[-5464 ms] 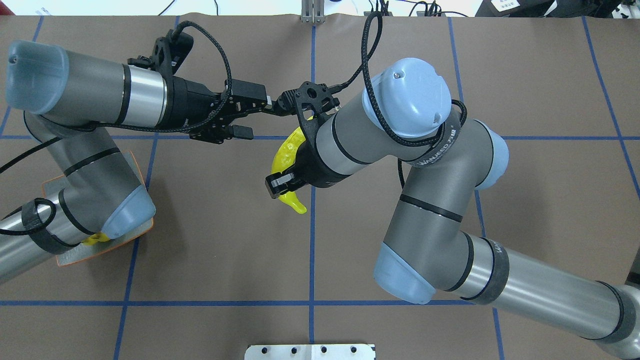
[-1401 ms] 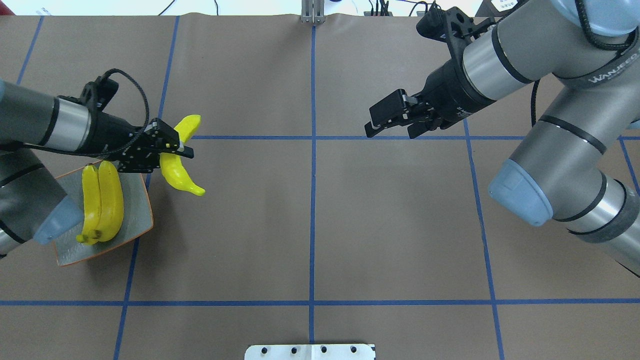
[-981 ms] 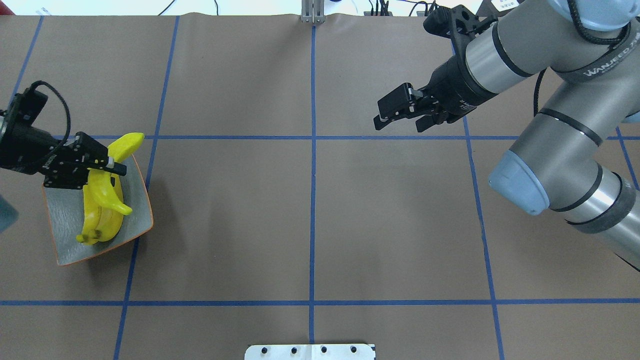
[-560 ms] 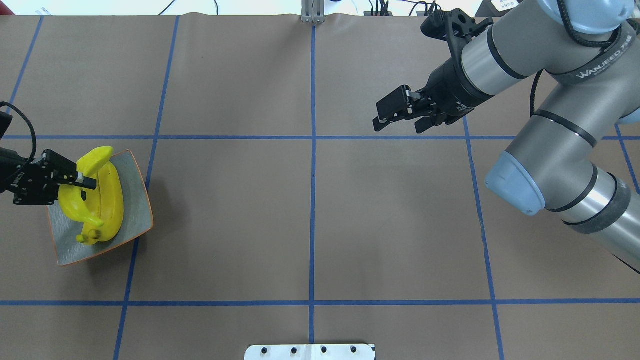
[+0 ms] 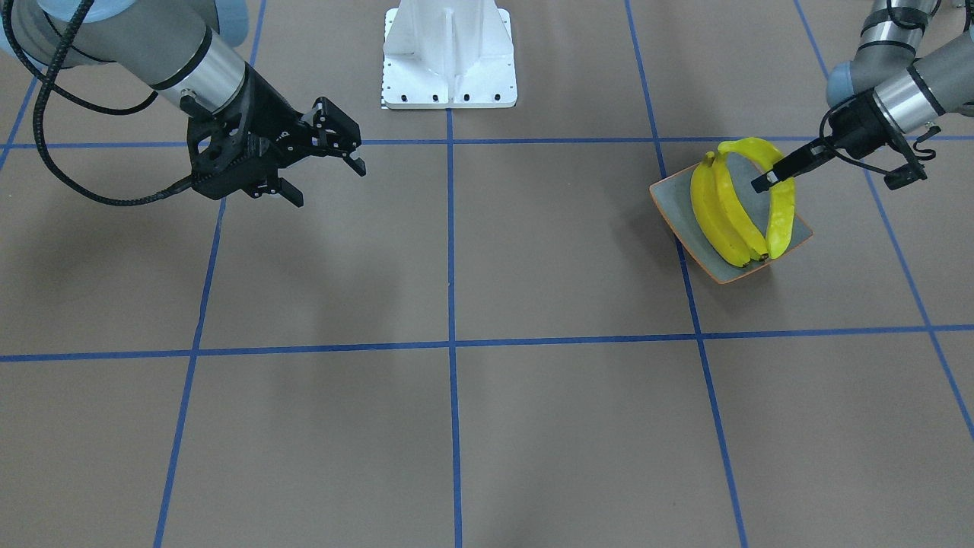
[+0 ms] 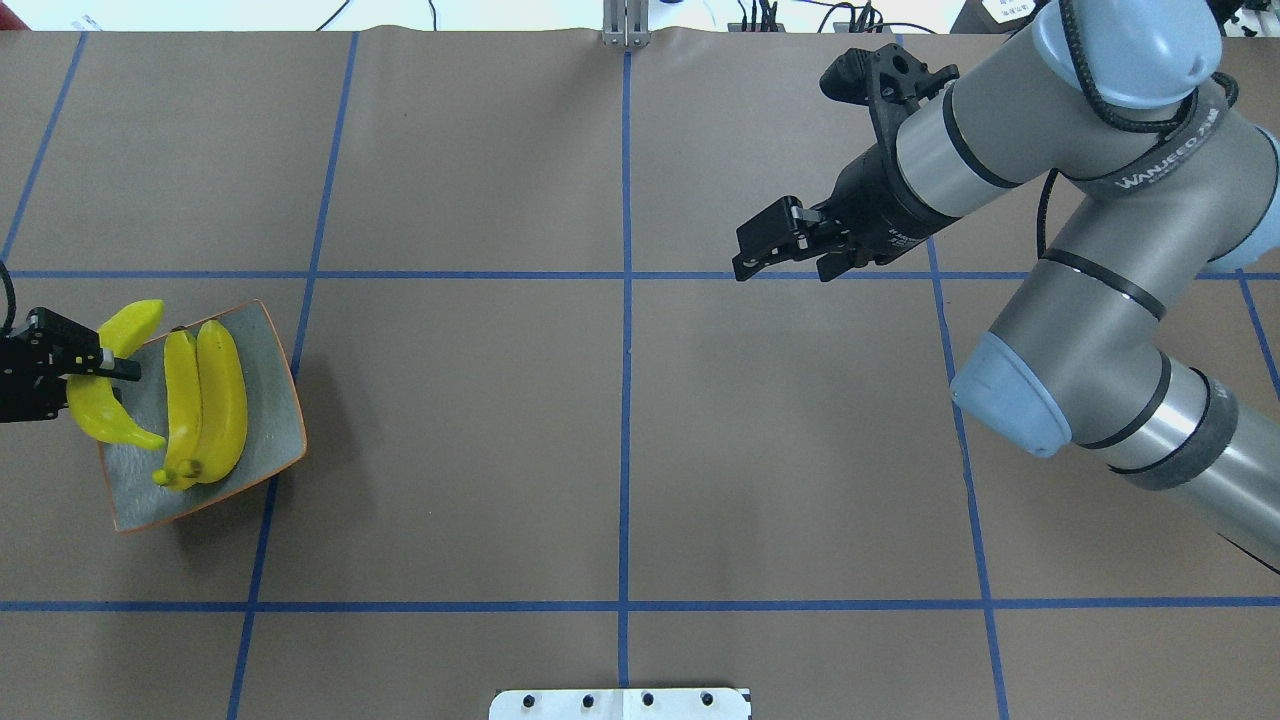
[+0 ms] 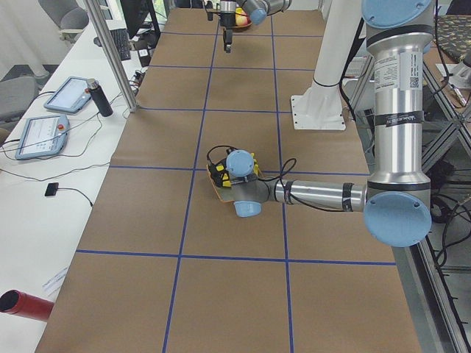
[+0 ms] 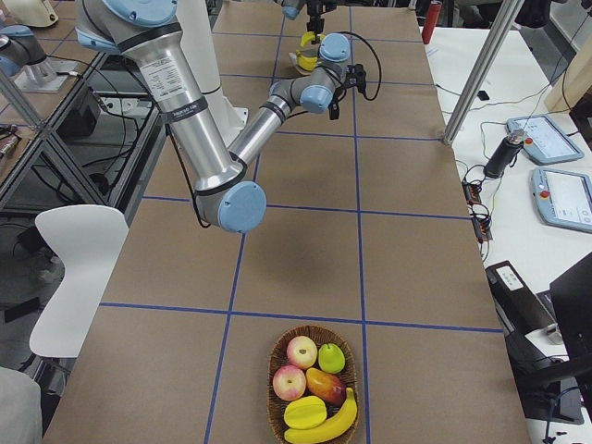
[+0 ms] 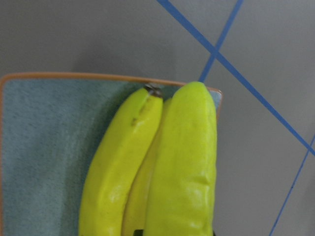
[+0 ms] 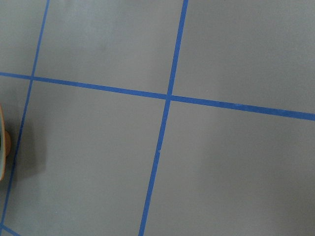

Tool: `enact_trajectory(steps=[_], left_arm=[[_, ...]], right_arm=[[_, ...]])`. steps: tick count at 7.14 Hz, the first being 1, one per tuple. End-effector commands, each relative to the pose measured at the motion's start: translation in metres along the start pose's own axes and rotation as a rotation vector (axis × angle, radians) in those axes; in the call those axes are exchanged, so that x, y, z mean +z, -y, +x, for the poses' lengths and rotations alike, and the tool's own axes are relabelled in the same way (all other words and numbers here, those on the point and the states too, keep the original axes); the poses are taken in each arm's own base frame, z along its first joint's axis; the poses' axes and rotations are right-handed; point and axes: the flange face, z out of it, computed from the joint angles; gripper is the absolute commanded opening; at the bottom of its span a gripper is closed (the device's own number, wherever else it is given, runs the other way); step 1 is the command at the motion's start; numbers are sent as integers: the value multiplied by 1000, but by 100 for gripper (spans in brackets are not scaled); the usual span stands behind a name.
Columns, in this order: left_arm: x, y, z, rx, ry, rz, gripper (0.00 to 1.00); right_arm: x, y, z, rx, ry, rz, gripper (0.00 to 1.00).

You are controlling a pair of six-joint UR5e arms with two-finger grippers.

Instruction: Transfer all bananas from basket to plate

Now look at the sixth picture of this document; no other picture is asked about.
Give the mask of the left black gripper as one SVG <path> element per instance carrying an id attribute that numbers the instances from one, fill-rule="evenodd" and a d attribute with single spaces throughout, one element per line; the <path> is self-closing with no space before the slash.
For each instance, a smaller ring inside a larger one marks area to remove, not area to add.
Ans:
<path id="1" fill-rule="evenodd" d="M 3 322 L 1 423 L 47 421 L 67 406 L 63 375 L 93 375 L 138 382 L 137 361 L 109 348 L 65 348 L 70 320 L 47 307 L 32 309 L 15 324 Z"/>

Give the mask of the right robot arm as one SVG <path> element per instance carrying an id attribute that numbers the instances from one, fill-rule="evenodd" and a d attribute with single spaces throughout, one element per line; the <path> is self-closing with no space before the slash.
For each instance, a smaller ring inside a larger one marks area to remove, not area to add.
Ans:
<path id="1" fill-rule="evenodd" d="M 737 228 L 739 281 L 815 260 L 823 282 L 901 258 L 1056 176 L 1082 202 L 956 372 L 954 402 L 1028 454 L 1066 445 L 1277 568 L 1277 423 L 1170 357 L 1158 324 L 1203 272 L 1277 247 L 1277 137 L 1233 105 L 1207 1 L 1048 1 L 968 73 L 851 49 L 822 92 L 876 142 L 828 199 Z"/>

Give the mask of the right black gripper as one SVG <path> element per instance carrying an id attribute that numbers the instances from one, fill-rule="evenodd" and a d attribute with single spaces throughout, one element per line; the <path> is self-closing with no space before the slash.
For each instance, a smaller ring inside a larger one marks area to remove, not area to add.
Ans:
<path id="1" fill-rule="evenodd" d="M 815 263 L 819 282 L 872 263 L 886 265 L 945 228 L 945 214 L 910 190 L 890 152 L 876 145 L 849 163 L 832 193 L 813 209 L 778 199 L 736 229 L 735 279 L 749 281 L 778 263 L 814 258 L 814 240 L 827 252 Z"/>

